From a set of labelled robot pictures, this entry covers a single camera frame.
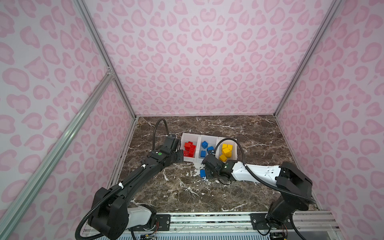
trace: yellow connector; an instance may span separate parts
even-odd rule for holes
[[[229,150],[228,148],[224,148],[223,150],[221,150],[221,152],[222,152],[226,157],[230,157],[229,154],[232,156],[232,152],[231,152],[231,150]]]
[[[220,159],[221,161],[223,161],[223,162],[226,162],[226,161],[227,161],[227,157],[225,157],[224,154],[221,155],[221,156],[219,157],[219,159]]]

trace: pile of yellow blocks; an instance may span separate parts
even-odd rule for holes
[[[232,148],[233,146],[231,144],[223,144],[221,148],[222,155],[219,157],[219,159],[223,162],[226,162],[228,157],[232,157]]]

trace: patterned wall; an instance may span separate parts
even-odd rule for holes
[[[1,1],[0,218],[105,72],[72,1]]]
[[[107,185],[131,122],[111,83],[10,240],[74,239],[95,192]]]
[[[331,0],[86,0],[139,115],[273,113]]]
[[[346,239],[383,239],[382,1],[348,0],[279,115]]]

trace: blue block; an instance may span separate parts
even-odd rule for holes
[[[208,147],[208,143],[204,141],[201,143],[201,146],[202,148],[206,149]]]
[[[209,152],[210,150],[215,150],[215,148],[210,146],[209,148],[207,148],[207,151]]]
[[[200,177],[205,177],[205,170],[204,169],[200,170]]]

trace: divided container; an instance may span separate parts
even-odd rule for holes
[[[192,134],[192,133],[183,133],[181,136],[181,147],[180,149],[185,150],[184,144],[186,142],[193,142],[194,145],[196,145],[196,151],[194,157],[184,157],[184,161],[186,162],[198,162],[201,163],[203,161],[203,157],[200,157],[200,151],[204,150],[206,151],[206,154],[208,154],[207,149],[203,148],[201,146],[201,143],[206,141],[208,143],[208,147],[213,146],[214,148],[216,145],[225,137],[217,137],[217,136],[208,136],[208,135],[200,135],[200,134]],[[225,140],[220,144],[220,146],[217,148],[216,152],[216,158],[218,159],[219,156],[222,154],[221,149],[222,149],[222,144],[231,144],[233,145],[232,149],[232,157],[229,157],[229,160],[237,160],[237,144],[232,141],[232,140]]]

